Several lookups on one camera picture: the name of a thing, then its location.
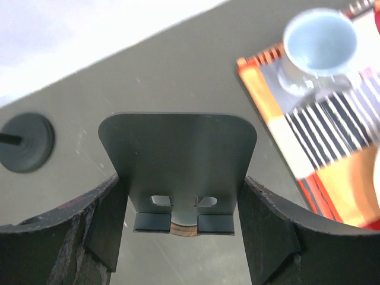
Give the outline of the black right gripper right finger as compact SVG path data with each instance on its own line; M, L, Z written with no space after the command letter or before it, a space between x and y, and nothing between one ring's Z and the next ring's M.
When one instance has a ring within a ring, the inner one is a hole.
M250 177L237 204L252 284L379 284L379 232L319 216Z

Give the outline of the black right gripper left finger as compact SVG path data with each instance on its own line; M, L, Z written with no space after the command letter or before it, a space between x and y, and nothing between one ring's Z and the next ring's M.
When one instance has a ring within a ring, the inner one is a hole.
M19 224L1 226L1 284L109 284L128 194L113 175Z

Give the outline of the grey metal phone stand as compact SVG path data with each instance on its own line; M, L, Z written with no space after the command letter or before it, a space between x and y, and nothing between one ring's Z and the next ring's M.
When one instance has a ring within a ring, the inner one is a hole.
M233 213L257 143L222 113L117 113L99 139L136 210L136 232L233 235Z

